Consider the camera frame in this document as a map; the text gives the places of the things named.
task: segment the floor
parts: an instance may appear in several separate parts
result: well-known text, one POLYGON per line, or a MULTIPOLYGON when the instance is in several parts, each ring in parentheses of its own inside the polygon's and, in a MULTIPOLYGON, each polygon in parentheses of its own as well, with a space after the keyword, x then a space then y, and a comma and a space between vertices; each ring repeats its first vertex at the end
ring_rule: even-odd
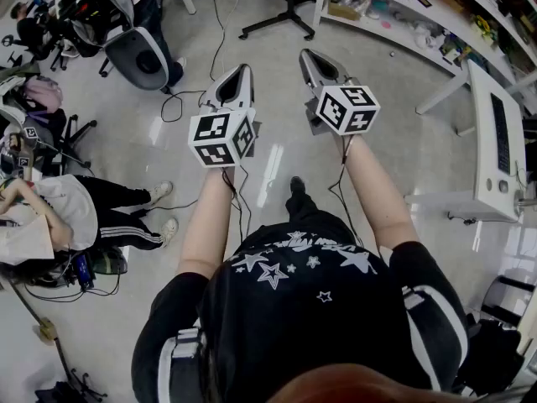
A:
MULTIPOLYGON (((193 1, 195 15, 189 15, 180 0, 164 1, 164 34, 172 54, 188 59, 181 81, 186 91, 210 85, 211 58, 222 36, 212 0, 193 1)), ((217 0, 222 22, 235 1, 217 0)), ((298 63, 304 47, 339 60, 351 75, 371 87, 382 110, 365 139, 402 193, 472 187, 475 138, 458 138, 453 131, 454 126, 465 128, 471 123, 469 91, 460 90, 430 114, 418 116, 416 104, 449 76, 393 44, 340 24, 323 22, 312 42, 305 42, 304 34, 293 24, 261 30, 246 41, 237 39, 241 27, 283 10, 280 0, 240 0, 227 28, 220 53, 223 60, 217 59, 214 70, 219 76, 222 65, 228 69, 239 63, 248 63, 253 69, 256 119, 262 125, 254 157, 243 161, 249 172, 243 195, 252 209, 250 231, 287 218, 284 202, 292 175, 305 179, 319 207, 344 218, 340 203, 326 189, 339 172, 334 141, 329 134, 312 136, 305 117, 303 103, 310 100, 310 92, 298 63)), ((304 5, 299 13, 310 24, 313 5, 304 5)), ((160 108, 164 96, 136 89, 116 71, 102 79, 97 74, 102 59, 102 55, 79 58, 69 63, 67 71, 52 75, 63 89, 66 112, 80 115, 81 123, 93 118, 98 121, 81 142, 81 156, 91 160, 98 177, 127 186, 151 187, 160 180, 173 181, 175 190, 162 206, 192 202, 205 174, 186 144, 189 116, 197 114, 198 95, 185 96, 181 120, 163 123, 160 108)), ((164 118, 177 118, 179 112, 179 102, 171 101, 164 118)), ((358 232, 366 247, 374 250, 371 230, 347 177, 343 190, 358 232)), ((527 222, 532 217, 534 222, 524 227, 494 222, 467 227, 458 220, 447 220, 442 212, 411 210, 423 243, 468 309, 479 307, 500 270, 521 280, 534 280, 537 219, 533 215, 537 214, 530 212, 527 222)), ((190 214, 191 209, 151 212, 147 218, 151 228, 159 228, 173 215, 180 221, 179 234, 166 249, 128 250, 129 271, 121 278, 116 296, 84 296, 72 304, 31 300, 57 326, 70 365, 89 372, 95 386, 110 395, 111 403, 134 401, 130 381, 133 347, 151 301, 174 276, 190 214)), ((237 214, 233 213, 227 252, 238 243, 237 214)), ((100 276, 96 284, 111 290, 115 277, 100 276)))

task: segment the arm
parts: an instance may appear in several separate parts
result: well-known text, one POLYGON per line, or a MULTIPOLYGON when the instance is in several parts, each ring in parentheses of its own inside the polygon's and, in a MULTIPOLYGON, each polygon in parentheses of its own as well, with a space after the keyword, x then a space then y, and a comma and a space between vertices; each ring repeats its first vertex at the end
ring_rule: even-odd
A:
POLYGON ((393 249, 403 242, 419 241, 403 197, 362 136, 354 136, 347 171, 377 246, 393 249))
POLYGON ((0 215, 5 213, 15 198, 20 195, 39 214, 47 218, 50 229, 50 240, 55 249, 64 248, 73 239, 73 230, 67 225, 41 197, 21 179, 14 180, 2 195, 5 201, 0 206, 0 215))
MULTIPOLYGON (((226 170, 233 183, 235 171, 226 170)), ((177 274, 194 272, 210 279, 222 264, 226 251, 232 191, 221 169, 207 173, 194 214, 186 229, 177 274)))

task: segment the white star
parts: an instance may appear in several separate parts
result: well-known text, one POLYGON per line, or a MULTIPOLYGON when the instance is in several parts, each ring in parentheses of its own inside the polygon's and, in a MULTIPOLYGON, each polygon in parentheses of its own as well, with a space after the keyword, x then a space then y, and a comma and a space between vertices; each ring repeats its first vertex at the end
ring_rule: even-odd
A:
POLYGON ((258 261, 269 261, 269 259, 262 257, 260 254, 255 254, 255 255, 244 254, 244 259, 239 261, 238 263, 235 263, 233 267, 237 267, 238 265, 245 264, 246 268, 248 269, 248 273, 250 273, 253 269, 253 266, 258 261))
POLYGON ((319 291, 319 295, 317 296, 317 298, 323 303, 325 303, 326 301, 332 301, 332 298, 330 297, 330 293, 331 291, 328 291, 328 292, 319 291))
POLYGON ((263 269, 263 274, 259 276, 258 282, 261 282, 262 280, 267 280, 270 286, 272 286, 273 290, 278 288, 278 281, 280 279, 289 278, 284 272, 279 271, 279 263, 275 265, 267 265, 265 263, 259 263, 259 265, 263 269))
POLYGON ((319 264, 321 264, 319 257, 310 257, 305 265, 309 265, 312 269, 314 269, 319 264))
POLYGON ((360 269, 362 273, 367 273, 369 269, 371 268, 373 273, 375 275, 377 274, 375 269, 371 266, 371 263, 369 263, 369 260, 368 260, 369 252, 360 252, 360 253, 354 254, 353 252, 341 251, 340 249, 338 249, 337 252, 346 258, 346 260, 341 263, 341 267, 345 267, 345 266, 353 264, 358 269, 360 269))
POLYGON ((305 233, 302 233, 302 232, 294 232, 294 233, 287 233, 287 235, 288 235, 290 238, 301 238, 302 236, 305 235, 305 233))

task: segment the white sneaker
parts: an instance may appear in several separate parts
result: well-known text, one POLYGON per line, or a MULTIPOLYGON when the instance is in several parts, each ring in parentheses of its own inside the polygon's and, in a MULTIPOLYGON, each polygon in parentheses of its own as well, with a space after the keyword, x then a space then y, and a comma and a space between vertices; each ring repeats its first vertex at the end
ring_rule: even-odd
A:
POLYGON ((161 248, 168 246, 169 242, 171 242, 171 239, 174 238, 174 236, 177 234, 178 229, 179 223, 175 218, 170 218, 164 223, 164 225, 160 229, 160 235, 163 239, 161 248))
POLYGON ((153 188, 153 190, 149 190, 149 195, 151 196, 151 201, 149 203, 151 205, 155 204, 162 197, 168 196, 173 189, 174 184, 172 184, 170 181, 160 182, 155 188, 153 188))
POLYGON ((185 67, 186 67, 186 58, 185 57, 180 57, 180 58, 177 59, 177 62, 179 64, 181 64, 181 67, 183 67, 183 70, 184 70, 185 67))

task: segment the white desk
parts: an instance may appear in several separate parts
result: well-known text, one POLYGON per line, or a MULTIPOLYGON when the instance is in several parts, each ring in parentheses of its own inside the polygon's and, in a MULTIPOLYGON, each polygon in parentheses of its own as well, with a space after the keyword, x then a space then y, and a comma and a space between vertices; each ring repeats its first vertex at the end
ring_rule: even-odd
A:
POLYGON ((516 222, 520 219, 520 215, 515 210, 515 199, 524 196, 517 179, 517 169, 520 181, 526 185, 524 133, 518 103, 487 72, 473 61, 469 61, 463 73, 451 79, 446 86, 420 104, 416 112, 426 112, 459 86, 464 85, 466 79, 469 80, 476 108, 477 170, 473 190, 419 194, 405 196, 404 199, 407 203, 446 207, 447 210, 458 207, 457 216, 516 222), (503 101, 505 109, 510 175, 498 168, 496 124, 491 93, 503 101), (508 183, 508 192, 502 193, 499 190, 500 181, 508 183))

